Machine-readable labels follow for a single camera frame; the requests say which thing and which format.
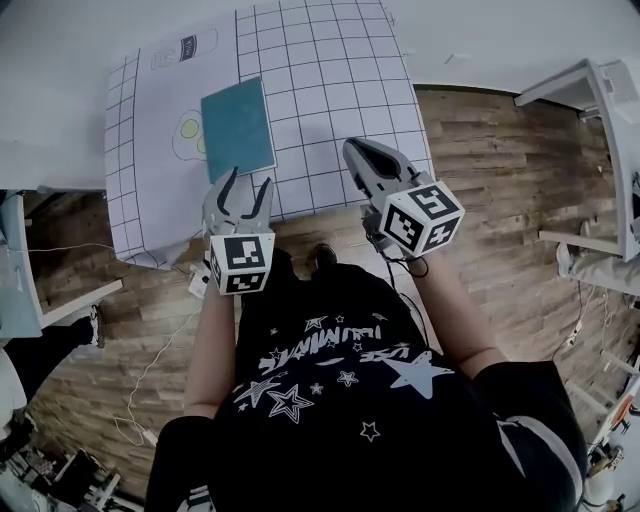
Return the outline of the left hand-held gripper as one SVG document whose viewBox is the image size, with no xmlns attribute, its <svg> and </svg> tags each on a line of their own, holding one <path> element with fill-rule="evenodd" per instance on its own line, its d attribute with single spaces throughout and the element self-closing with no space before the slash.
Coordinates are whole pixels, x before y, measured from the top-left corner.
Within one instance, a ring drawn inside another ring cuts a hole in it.
<svg viewBox="0 0 640 512">
<path fill-rule="evenodd" d="M 262 291 L 271 271 L 275 233 L 269 227 L 274 183 L 261 185 L 253 209 L 240 220 L 226 207 L 238 167 L 219 177 L 207 192 L 203 221 L 209 237 L 212 276 L 221 295 Z"/>
</svg>

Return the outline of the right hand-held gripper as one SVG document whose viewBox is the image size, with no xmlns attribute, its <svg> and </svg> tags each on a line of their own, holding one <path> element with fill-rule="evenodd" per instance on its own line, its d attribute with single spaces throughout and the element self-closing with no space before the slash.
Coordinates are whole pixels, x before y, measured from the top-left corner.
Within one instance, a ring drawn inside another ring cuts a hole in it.
<svg viewBox="0 0 640 512">
<path fill-rule="evenodd" d="M 444 182 L 418 172 L 403 153 L 376 141 L 348 138 L 342 154 L 369 200 L 362 224 L 379 253 L 396 245 L 418 258 L 451 242 L 465 210 Z"/>
</svg>

